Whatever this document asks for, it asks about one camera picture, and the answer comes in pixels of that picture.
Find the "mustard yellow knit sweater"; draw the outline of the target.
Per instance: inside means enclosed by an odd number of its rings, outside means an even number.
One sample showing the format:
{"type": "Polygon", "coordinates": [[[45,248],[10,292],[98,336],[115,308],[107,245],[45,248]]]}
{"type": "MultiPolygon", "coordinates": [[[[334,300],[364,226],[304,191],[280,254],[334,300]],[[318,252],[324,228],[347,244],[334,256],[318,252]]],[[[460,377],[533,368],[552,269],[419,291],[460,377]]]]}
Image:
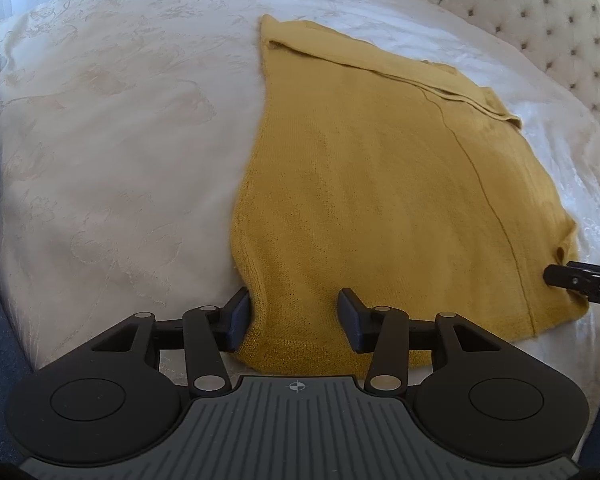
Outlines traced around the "mustard yellow knit sweater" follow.
{"type": "Polygon", "coordinates": [[[363,376],[338,292],[420,320],[451,310],[508,341],[582,318],[547,286],[577,226],[495,93],[308,21],[260,21],[265,106],[230,228],[265,374],[363,376]]]}

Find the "white floral bed duvet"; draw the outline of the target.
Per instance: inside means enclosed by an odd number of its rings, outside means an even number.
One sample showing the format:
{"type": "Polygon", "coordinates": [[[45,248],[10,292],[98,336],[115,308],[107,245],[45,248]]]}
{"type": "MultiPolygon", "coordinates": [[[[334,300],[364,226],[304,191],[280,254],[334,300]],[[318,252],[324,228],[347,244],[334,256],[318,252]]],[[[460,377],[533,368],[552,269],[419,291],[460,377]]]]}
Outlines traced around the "white floral bed duvet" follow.
{"type": "Polygon", "coordinates": [[[0,21],[0,295],[41,367],[135,311],[239,285],[230,216],[264,103],[263,15],[492,88],[600,262],[600,123],[511,44],[428,0],[50,0],[0,21]]]}

